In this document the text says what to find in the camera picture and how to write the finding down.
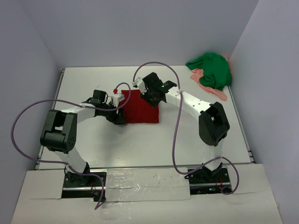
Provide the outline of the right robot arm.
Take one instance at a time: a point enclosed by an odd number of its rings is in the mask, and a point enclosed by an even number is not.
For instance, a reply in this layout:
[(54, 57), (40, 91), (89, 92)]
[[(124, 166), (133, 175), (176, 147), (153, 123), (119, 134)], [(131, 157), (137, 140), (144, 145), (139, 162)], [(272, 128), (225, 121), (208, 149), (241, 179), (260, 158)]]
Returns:
[(137, 78), (133, 86), (140, 90), (140, 98), (152, 107), (158, 106), (163, 101), (179, 108), (178, 118), (183, 110), (196, 119), (199, 125), (199, 137), (207, 145), (205, 152), (207, 161), (202, 165), (206, 168), (203, 177), (207, 182), (214, 182), (220, 175), (222, 145), (230, 129), (222, 104), (202, 101), (181, 90), (178, 84), (170, 80), (162, 82), (154, 72), (144, 78)]

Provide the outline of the pink t-shirt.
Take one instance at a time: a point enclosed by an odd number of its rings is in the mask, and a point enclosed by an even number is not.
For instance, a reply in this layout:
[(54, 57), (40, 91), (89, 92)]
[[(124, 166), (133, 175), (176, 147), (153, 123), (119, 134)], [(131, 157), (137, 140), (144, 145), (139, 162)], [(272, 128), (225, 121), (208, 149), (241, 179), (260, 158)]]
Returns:
[(213, 89), (211, 87), (206, 87), (206, 86), (203, 86), (199, 79), (201, 77), (204, 76), (203, 74), (203, 70), (202, 69), (194, 69), (194, 70), (191, 70), (192, 74), (190, 76), (190, 78), (195, 81), (197, 83), (197, 85), (202, 89), (204, 90), (205, 92), (207, 93), (211, 93), (211, 94), (214, 94), (216, 95), (220, 100), (223, 100), (223, 101), (226, 101), (227, 100), (227, 96), (225, 94), (224, 91), (220, 91), (220, 90), (217, 90), (217, 89)]

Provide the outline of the green t-shirt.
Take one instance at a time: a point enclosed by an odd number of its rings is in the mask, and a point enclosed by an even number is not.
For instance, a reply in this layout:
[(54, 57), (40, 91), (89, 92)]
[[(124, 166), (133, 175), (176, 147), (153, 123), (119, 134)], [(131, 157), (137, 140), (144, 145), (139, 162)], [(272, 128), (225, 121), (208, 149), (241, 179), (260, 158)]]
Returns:
[(232, 74), (228, 60), (222, 55), (207, 52), (185, 65), (203, 87), (222, 91), (225, 86), (231, 85)]

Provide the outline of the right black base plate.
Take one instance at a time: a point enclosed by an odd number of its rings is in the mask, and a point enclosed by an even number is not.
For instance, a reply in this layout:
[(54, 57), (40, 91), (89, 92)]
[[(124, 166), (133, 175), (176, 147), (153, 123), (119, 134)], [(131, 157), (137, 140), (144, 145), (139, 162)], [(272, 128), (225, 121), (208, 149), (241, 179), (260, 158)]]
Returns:
[(210, 171), (206, 167), (184, 176), (189, 181), (191, 195), (231, 193), (232, 187), (225, 167)]

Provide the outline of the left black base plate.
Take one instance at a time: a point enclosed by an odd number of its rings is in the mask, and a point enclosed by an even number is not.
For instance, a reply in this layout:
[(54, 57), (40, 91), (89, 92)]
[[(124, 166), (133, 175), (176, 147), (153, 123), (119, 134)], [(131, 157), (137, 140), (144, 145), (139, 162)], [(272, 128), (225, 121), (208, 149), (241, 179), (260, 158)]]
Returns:
[(99, 178), (67, 172), (64, 177), (61, 198), (92, 198), (94, 202), (98, 202), (101, 192), (102, 184)]

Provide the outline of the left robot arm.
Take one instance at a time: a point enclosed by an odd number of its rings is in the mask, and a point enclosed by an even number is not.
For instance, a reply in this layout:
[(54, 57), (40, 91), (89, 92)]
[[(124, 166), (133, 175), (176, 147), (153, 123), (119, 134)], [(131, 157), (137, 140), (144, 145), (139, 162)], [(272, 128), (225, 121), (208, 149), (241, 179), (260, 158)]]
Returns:
[(124, 103), (125, 96), (121, 93), (109, 97), (105, 91), (95, 90), (92, 97), (73, 108), (48, 112), (40, 143), (66, 163), (67, 171), (75, 174), (74, 179), (79, 185), (88, 185), (92, 175), (88, 163), (75, 147), (78, 123), (102, 116), (113, 124), (124, 125), (123, 108), (119, 107)]

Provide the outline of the red t-shirt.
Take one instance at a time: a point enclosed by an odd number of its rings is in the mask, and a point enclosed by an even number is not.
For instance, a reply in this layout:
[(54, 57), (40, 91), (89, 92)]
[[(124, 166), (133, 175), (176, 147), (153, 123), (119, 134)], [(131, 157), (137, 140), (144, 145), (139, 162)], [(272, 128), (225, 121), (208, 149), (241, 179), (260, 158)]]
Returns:
[(139, 97), (139, 90), (132, 90), (129, 101), (123, 106), (123, 116), (127, 124), (158, 124), (159, 107), (152, 107)]

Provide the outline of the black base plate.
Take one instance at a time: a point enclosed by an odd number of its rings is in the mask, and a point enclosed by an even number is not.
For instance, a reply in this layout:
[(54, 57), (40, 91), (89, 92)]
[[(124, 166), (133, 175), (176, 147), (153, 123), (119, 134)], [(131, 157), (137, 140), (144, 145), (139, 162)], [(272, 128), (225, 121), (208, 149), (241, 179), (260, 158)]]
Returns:
[(92, 198), (94, 202), (98, 202), (101, 192), (102, 184), (99, 178), (67, 172), (64, 177), (61, 198)]
[(191, 195), (231, 193), (232, 187), (225, 167), (210, 171), (206, 167), (184, 176), (189, 181)]

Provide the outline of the silver taped cover panel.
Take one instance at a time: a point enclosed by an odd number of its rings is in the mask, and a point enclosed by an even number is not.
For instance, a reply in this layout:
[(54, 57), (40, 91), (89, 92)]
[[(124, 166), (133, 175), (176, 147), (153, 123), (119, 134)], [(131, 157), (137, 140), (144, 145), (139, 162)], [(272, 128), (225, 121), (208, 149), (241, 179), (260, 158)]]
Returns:
[(174, 168), (109, 169), (107, 202), (189, 200), (189, 181)]

